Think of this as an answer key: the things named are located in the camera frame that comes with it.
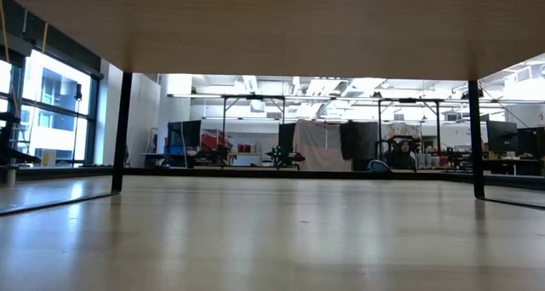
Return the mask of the background small wooden shelf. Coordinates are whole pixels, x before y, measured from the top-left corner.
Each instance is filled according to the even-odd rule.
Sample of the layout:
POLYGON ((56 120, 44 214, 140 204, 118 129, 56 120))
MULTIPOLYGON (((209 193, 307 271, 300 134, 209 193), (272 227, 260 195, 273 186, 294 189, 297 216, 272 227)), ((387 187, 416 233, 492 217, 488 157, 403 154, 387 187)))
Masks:
POLYGON ((234 167, 260 167, 262 154, 259 152, 230 152, 227 154, 227 163, 234 167))

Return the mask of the black computer monitor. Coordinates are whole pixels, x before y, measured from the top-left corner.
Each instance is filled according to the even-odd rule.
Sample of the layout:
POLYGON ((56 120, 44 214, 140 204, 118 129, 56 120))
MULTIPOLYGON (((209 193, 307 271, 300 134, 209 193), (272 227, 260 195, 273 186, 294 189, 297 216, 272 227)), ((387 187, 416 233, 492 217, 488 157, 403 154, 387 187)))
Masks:
POLYGON ((486 131, 489 151, 517 152, 519 149, 518 128, 516 123, 487 121, 486 131))
POLYGON ((520 128, 518 130, 520 155, 530 154, 534 158, 545 157, 545 128, 520 128))
POLYGON ((165 152, 181 155, 190 148, 200 147, 201 122, 172 122, 167 125, 165 152))

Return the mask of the colourful wall poster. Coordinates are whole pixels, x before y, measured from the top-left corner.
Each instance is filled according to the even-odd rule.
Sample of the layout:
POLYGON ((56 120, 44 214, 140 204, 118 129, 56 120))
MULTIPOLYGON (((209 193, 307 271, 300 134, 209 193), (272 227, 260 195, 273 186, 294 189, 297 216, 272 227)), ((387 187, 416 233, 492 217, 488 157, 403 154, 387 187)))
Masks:
POLYGON ((389 140, 393 136, 397 135, 420 138, 421 127, 419 125, 408 123, 385 123, 381 125, 381 137, 384 140, 389 140))

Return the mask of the black metal gantry frame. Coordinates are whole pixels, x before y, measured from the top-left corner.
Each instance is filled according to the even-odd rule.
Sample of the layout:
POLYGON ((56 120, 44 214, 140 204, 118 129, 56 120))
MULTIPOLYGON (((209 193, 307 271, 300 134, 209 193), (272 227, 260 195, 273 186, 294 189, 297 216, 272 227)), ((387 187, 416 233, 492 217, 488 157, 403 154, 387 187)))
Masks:
POLYGON ((392 138, 384 139, 382 137, 382 113, 387 109, 386 106, 383 106, 383 102, 389 102, 388 106, 392 104, 408 105, 408 104, 417 104, 420 103, 423 107, 426 107, 428 110, 435 113, 436 116, 436 141, 437 147, 435 151, 430 151, 430 154, 434 154, 436 157, 441 158, 444 153, 444 149, 441 146, 441 133, 440 133, 440 103, 443 102, 441 99, 418 99, 418 98, 378 98, 378 136, 379 140, 376 142, 376 158, 383 162, 387 161, 387 158, 384 157, 383 145, 387 143, 387 151, 389 158, 393 158, 392 143, 396 142, 399 139, 409 139, 409 135, 405 134, 396 134, 392 138))
POLYGON ((238 103, 240 100, 259 100, 260 102, 269 101, 273 103, 280 113, 280 117, 230 117, 230 121, 236 121, 235 128, 241 129, 244 133, 249 133, 251 130, 256 130, 258 134, 271 134, 273 123, 285 123, 285 103, 286 97, 283 95, 262 95, 262 94, 224 94, 221 96, 223 99, 222 107, 222 129, 223 133, 221 138, 221 169, 224 169, 226 165, 231 166, 232 161, 236 155, 232 155, 227 151, 227 112, 238 103))

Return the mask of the dark metal side rack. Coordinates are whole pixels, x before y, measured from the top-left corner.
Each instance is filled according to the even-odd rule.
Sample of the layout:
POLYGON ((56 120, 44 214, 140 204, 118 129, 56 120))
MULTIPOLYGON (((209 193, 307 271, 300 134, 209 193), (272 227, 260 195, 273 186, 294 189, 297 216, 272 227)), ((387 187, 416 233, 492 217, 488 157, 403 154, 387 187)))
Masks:
POLYGON ((0 128, 0 166, 9 165, 12 160, 40 163, 41 159, 39 157, 27 155, 10 146, 13 127, 20 122, 20 119, 12 113, 0 112, 0 121, 5 122, 5 125, 0 128))

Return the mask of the person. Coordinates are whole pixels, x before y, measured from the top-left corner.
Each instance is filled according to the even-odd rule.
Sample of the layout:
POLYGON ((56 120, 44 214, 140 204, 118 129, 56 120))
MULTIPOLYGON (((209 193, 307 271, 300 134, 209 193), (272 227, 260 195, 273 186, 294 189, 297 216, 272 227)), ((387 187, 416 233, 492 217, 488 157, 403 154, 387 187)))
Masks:
POLYGON ((416 161, 411 155, 410 143, 402 141, 398 144, 395 152, 395 167, 400 169, 414 169, 416 161))

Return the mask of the white hanging cloth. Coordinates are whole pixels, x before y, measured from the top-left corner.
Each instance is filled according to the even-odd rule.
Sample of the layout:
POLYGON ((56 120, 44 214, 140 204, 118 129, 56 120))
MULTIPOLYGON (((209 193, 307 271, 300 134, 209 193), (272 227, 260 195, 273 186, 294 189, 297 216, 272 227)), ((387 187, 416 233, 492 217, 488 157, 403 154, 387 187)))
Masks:
POLYGON ((305 158, 301 166, 303 171, 352 171, 352 160, 345 160, 342 156, 339 124, 298 121, 295 124, 293 150, 305 158))

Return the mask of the black aluminium table frame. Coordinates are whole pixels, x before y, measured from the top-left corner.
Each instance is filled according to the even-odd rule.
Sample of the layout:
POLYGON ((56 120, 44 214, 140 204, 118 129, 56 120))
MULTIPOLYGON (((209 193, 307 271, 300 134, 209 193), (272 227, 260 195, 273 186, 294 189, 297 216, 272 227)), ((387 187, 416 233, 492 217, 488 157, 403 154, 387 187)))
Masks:
MULTIPOLYGON (((258 179, 293 179, 293 180, 419 180, 452 181, 471 184, 473 176, 468 173, 454 172, 312 172, 296 170, 277 170, 265 168, 240 169, 168 169, 168 168, 125 168, 124 175, 132 176, 171 176, 171 177, 217 177, 217 178, 258 178, 258 179)), ((14 179, 17 181, 58 180, 94 176, 112 176, 111 167, 87 168, 17 168, 14 179)), ((513 187, 534 191, 545 191, 545 177, 491 174, 484 177, 484 183, 490 186, 513 187)))

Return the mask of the dark background desk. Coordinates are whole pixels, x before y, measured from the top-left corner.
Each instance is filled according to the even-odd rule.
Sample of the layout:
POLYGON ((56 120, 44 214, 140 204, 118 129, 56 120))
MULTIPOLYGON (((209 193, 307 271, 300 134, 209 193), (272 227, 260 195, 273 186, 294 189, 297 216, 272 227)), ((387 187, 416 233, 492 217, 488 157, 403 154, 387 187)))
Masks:
POLYGON ((145 168, 193 168, 194 157, 183 154, 143 153, 145 168))
POLYGON ((541 176, 545 161, 541 159, 485 159, 484 171, 492 174, 541 176))

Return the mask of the blue and black bag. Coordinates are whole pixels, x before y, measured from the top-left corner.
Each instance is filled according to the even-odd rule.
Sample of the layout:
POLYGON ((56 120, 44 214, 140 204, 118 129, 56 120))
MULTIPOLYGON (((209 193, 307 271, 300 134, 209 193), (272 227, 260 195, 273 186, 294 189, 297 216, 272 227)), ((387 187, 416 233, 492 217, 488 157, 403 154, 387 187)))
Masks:
POLYGON ((376 174, 387 174, 391 172, 391 169, 385 162, 373 159, 368 162, 367 171, 376 174))

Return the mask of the black tripod stand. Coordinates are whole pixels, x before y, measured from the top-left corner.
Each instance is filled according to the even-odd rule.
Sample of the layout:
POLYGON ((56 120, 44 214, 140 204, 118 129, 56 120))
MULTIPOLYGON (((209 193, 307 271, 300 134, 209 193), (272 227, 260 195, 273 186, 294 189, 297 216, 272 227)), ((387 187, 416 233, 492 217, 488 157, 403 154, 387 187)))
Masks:
POLYGON ((79 109, 80 103, 82 101, 82 85, 78 83, 76 85, 76 93, 74 99, 76 101, 76 116, 74 117, 74 139, 73 139, 73 148, 72 148, 72 166, 75 166, 75 157, 76 157, 76 148, 77 148, 77 132, 78 132, 78 120, 79 120, 79 109))

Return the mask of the black hanging panel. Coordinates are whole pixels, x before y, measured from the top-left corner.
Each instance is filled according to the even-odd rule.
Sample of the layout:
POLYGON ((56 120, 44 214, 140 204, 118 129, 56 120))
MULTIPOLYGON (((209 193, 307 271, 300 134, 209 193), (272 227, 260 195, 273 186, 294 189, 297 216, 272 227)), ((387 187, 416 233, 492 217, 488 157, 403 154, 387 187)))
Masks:
POLYGON ((279 124, 278 126, 278 146, 287 152, 293 151, 293 139, 295 133, 295 123, 279 124))
POLYGON ((340 125, 340 133, 343 159, 352 162, 354 172, 366 171, 369 162, 376 159, 378 123, 349 121, 340 125))

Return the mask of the wooden shelf with black legs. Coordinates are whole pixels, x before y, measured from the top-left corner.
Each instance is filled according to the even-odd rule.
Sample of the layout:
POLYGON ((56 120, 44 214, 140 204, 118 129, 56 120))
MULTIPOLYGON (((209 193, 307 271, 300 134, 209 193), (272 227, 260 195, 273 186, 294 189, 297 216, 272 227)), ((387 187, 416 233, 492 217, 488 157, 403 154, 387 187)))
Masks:
POLYGON ((465 80, 479 152, 479 79, 545 53, 545 0, 15 1, 122 70, 113 193, 136 72, 465 80))

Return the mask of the large window with dark frame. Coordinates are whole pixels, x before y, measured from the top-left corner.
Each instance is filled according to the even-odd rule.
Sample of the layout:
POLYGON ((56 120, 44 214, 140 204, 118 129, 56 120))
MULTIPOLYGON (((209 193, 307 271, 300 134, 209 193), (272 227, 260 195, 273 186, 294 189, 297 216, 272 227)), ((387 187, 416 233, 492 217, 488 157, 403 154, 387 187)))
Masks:
POLYGON ((57 59, 33 50, 26 57, 0 55, 0 112, 20 119, 10 146, 34 157, 72 167, 76 85, 82 85, 75 166, 93 162, 98 81, 57 59))

